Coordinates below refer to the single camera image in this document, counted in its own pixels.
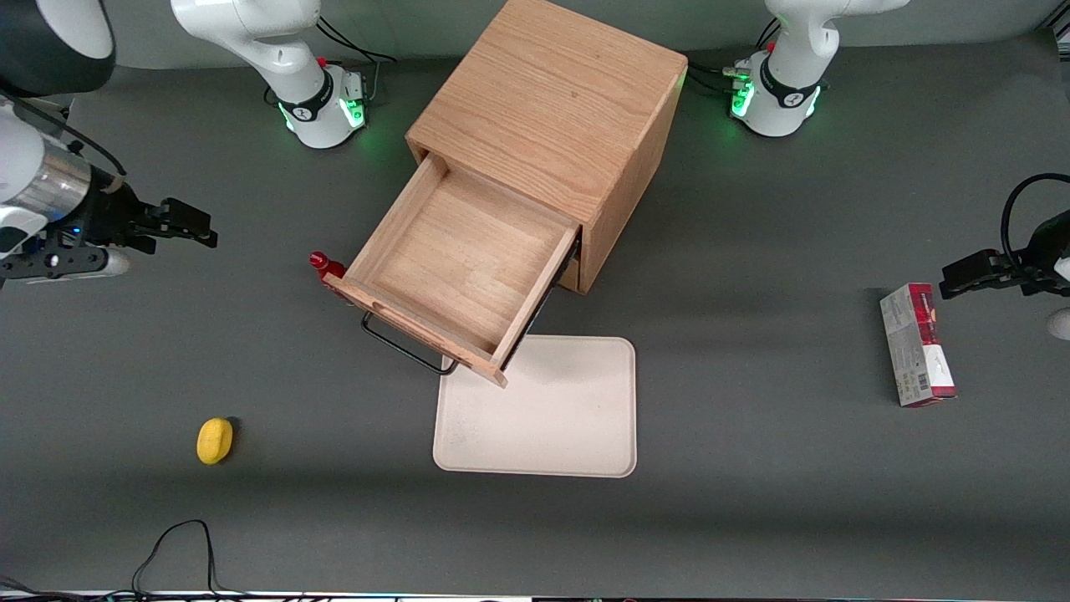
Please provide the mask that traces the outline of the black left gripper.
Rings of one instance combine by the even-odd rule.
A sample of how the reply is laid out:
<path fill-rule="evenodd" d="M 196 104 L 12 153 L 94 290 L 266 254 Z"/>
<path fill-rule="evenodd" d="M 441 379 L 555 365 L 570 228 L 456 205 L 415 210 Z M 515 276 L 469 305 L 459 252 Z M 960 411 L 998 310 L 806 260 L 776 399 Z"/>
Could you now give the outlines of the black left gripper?
<path fill-rule="evenodd" d="M 1069 244 L 1069 211 L 1050 218 L 1037 227 L 1026 247 L 1013 251 L 1009 236 L 1011 210 L 1002 211 L 1002 253 L 980 250 L 943 267 L 941 297 L 951 300 L 987 289 L 1017 288 L 1024 296 L 1051 293 L 1069 297 L 1067 275 L 1057 269 L 1067 261 Z"/>

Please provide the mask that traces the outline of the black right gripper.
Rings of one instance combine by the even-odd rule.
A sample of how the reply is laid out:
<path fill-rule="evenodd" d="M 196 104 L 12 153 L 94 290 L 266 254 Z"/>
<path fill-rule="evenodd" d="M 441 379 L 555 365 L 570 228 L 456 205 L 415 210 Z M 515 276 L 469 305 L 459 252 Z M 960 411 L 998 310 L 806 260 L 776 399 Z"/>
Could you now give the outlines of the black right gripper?
<path fill-rule="evenodd" d="M 155 254 L 156 240 L 188 240 L 209 248 L 218 244 L 211 216 L 186 202 L 168 197 L 160 205 L 143 202 L 123 184 L 104 191 L 109 176 L 92 176 L 83 202 L 70 213 L 70 241 L 75 245 L 126 247 Z"/>

